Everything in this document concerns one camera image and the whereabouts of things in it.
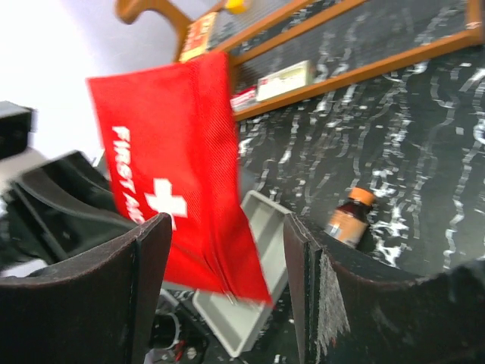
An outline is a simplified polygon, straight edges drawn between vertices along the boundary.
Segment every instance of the wooden rack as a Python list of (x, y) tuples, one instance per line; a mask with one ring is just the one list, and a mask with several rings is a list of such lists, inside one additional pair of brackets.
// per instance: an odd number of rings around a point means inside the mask
[[(241, 45), (243, 42), (258, 35), (260, 32), (271, 28), (282, 20), (291, 17), (295, 12), (310, 5), (314, 0), (293, 0), (288, 5), (274, 11), (266, 18), (258, 21), (244, 31), (237, 33), (226, 41), (218, 45), (215, 50), (222, 52), (229, 52)], [(339, 17), (340, 15), (352, 10), (367, 1), (371, 0), (343, 0), (340, 3), (323, 10), (319, 14), (303, 21), (299, 25), (281, 33), (274, 38), (263, 42), (261, 45), (250, 49), (249, 51), (233, 57), (232, 65), (235, 68), (233, 75), (237, 75), (237, 68), (245, 62), (268, 52), (289, 40), (302, 35), (303, 33), (312, 30), (313, 28), (324, 24), (325, 22)], [(221, 11), (224, 7), (225, 1), (218, 2), (208, 12)], [(118, 17), (125, 23), (131, 24), (143, 11), (157, 11), (168, 19), (172, 27), (175, 29), (178, 38), (177, 52), (174, 61), (177, 61), (182, 49), (183, 42), (186, 37), (187, 26), (191, 24), (190, 19), (174, 6), (168, 0), (117, 0), (116, 12)], [(296, 89), (292, 92), (285, 93), (278, 97), (269, 99), (257, 105), (250, 106), (235, 114), (236, 120), (241, 121), (246, 118), (251, 118), (259, 114), (293, 104), (295, 102), (309, 99), (313, 96), (318, 96), (329, 91), (339, 89), (340, 87), (348, 86), (372, 77), (385, 74), (390, 71), (398, 70), (430, 58), (434, 58), (446, 53), (454, 52), (469, 46), (476, 46), (483, 44), (483, 24), (482, 24), (482, 9), (480, 0), (468, 0), (467, 4), (467, 26), (466, 29), (438, 39), (426, 45), (418, 46), (398, 55), (393, 55), (388, 58), (381, 59), (364, 67), (340, 74), (336, 77), (326, 79), (319, 83)]]

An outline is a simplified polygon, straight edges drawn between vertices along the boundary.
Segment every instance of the gray container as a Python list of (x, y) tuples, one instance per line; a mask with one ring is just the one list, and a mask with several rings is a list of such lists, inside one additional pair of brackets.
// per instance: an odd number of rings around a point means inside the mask
[[(251, 225), (268, 289), (277, 302), (288, 281), (283, 220), (290, 210), (256, 191), (247, 193), (242, 209)], [(193, 304), (232, 357), (252, 349), (272, 310), (263, 304), (234, 302), (224, 295), (199, 290), (194, 294)]]

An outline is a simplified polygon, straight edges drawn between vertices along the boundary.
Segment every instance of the brown bottle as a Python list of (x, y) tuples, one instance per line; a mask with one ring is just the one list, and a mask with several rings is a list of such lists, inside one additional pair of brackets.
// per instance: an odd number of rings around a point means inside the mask
[(375, 196), (372, 192), (354, 187), (349, 200), (337, 207), (325, 232), (338, 241), (355, 248), (369, 225), (367, 214)]

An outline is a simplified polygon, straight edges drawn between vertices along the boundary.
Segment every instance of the orange bottle cap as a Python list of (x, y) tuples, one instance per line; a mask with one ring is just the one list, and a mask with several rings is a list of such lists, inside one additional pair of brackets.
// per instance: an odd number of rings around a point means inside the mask
[(376, 196), (372, 192), (364, 190), (363, 188), (354, 187), (349, 193), (349, 198), (370, 206), (374, 202)]

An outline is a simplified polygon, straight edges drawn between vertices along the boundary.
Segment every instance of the screw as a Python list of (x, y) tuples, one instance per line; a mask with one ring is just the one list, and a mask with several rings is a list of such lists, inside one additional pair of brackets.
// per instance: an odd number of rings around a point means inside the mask
[(187, 358), (189, 358), (189, 360), (195, 359), (196, 356), (197, 350), (195, 349), (195, 347), (190, 347), (189, 349), (187, 349)]

